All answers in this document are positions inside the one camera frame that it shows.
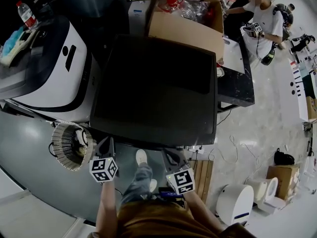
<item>black bag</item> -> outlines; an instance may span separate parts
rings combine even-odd
[[[284,154],[278,148],[274,154],[274,162],[276,165],[293,165],[295,164],[295,159],[292,155]]]

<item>plastic bottle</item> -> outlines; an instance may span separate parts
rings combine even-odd
[[[21,17],[21,19],[23,20],[24,24],[29,28],[33,28],[33,27],[37,27],[38,25],[38,20],[36,19],[36,17],[34,16],[34,14],[32,13],[30,7],[25,4],[22,3],[21,1],[19,1],[16,6],[18,6],[18,13],[19,16]]]

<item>cardboard box on floor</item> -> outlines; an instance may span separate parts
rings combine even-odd
[[[286,200],[288,198],[287,192],[289,189],[294,189],[299,178],[298,165],[278,165],[269,166],[266,179],[278,179],[278,186],[276,196]]]
[[[308,119],[317,119],[317,100],[310,96],[306,97]]]
[[[219,0],[210,1],[214,8],[214,20],[210,26],[158,11],[155,7],[150,20],[149,36],[171,40],[212,51],[216,59],[223,57],[224,41],[222,9]]]

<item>brown shirt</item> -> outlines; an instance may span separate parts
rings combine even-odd
[[[254,238],[240,224],[216,235],[195,221],[187,211],[174,203],[139,201],[127,203],[118,215],[117,236],[120,238],[181,236],[201,238]],[[102,238],[97,233],[89,238]]]

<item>white t-shirt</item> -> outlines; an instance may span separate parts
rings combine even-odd
[[[271,4],[269,8],[261,10],[260,6],[255,6],[254,1],[251,1],[247,5],[243,6],[245,10],[254,13],[253,22],[258,23],[264,33],[283,37],[283,16],[280,11],[277,11],[275,15],[273,15],[275,7],[275,5]],[[260,37],[259,45],[258,38],[253,38],[244,34],[243,39],[249,52],[255,56],[257,56],[258,47],[258,57],[261,59],[266,57],[272,49],[273,41],[266,38]]]

